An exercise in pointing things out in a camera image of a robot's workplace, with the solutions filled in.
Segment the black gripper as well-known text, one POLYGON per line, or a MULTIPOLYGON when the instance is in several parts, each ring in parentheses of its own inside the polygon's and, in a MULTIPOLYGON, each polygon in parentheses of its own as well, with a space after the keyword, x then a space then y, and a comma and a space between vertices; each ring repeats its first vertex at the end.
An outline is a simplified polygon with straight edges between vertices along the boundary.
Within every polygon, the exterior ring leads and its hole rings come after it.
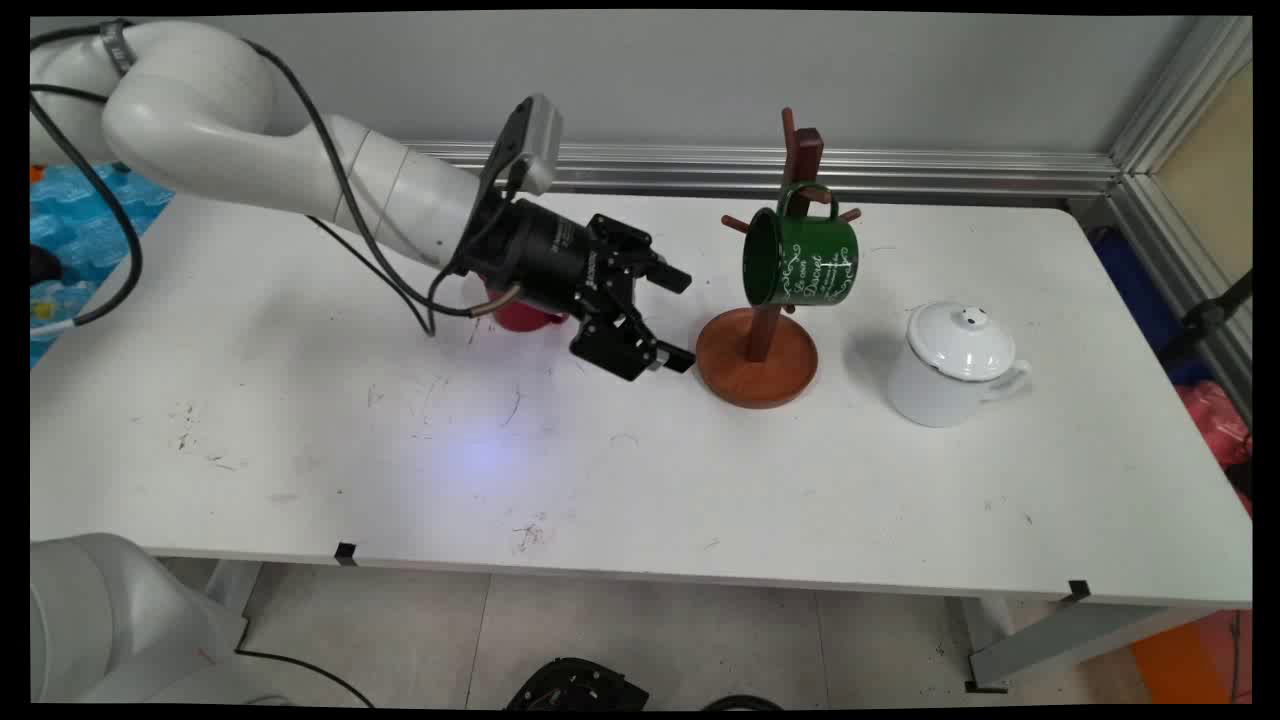
POLYGON ((696 355, 649 329, 634 304, 648 281, 682 293, 692 277, 653 249, 645 231, 596 214, 580 225, 527 200, 484 197, 463 229, 462 270, 483 278, 499 295, 467 307, 467 319, 517 301, 580 322, 570 352, 623 380, 644 372, 687 372, 696 355))

